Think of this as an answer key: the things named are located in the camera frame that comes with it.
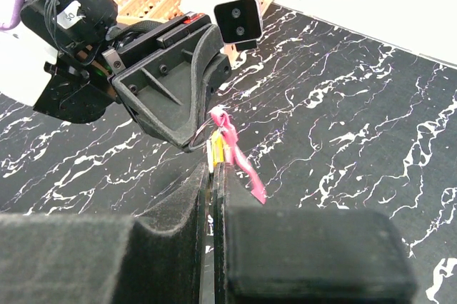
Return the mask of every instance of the white label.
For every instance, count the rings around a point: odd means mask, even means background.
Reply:
[[[78,16],[78,9],[81,3],[78,1],[72,1],[64,11],[57,15],[57,23],[63,29],[69,29],[77,24],[84,16]]]

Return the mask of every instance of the camera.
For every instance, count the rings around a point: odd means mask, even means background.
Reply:
[[[213,8],[224,43],[235,44],[239,51],[256,45],[263,28],[259,0],[214,0]]]

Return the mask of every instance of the camera lens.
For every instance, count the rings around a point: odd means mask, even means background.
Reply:
[[[240,9],[235,8],[234,10],[231,11],[231,15],[232,15],[235,19],[237,19],[237,18],[240,17],[240,15],[241,15]]]
[[[243,28],[243,27],[238,27],[238,28],[236,29],[236,33],[237,33],[239,36],[243,35],[243,34],[244,34],[244,28]]]

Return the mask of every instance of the marble pattern table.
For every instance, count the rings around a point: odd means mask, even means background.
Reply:
[[[457,71],[280,6],[264,27],[214,104],[240,128],[267,205],[385,213],[416,303],[454,303]],[[138,215],[204,160],[145,136],[121,106],[78,126],[0,103],[2,213]]]

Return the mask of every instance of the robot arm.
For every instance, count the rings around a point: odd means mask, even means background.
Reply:
[[[114,0],[26,0],[21,21],[51,52],[43,57],[36,51],[42,81],[34,96],[2,91],[72,123],[95,121],[117,103],[148,135],[190,151],[211,95],[231,75],[229,58],[220,52],[227,42],[221,30],[227,37],[237,27],[219,28],[210,16],[194,13],[127,27],[116,17]],[[246,28],[246,36],[258,38],[257,30]]]

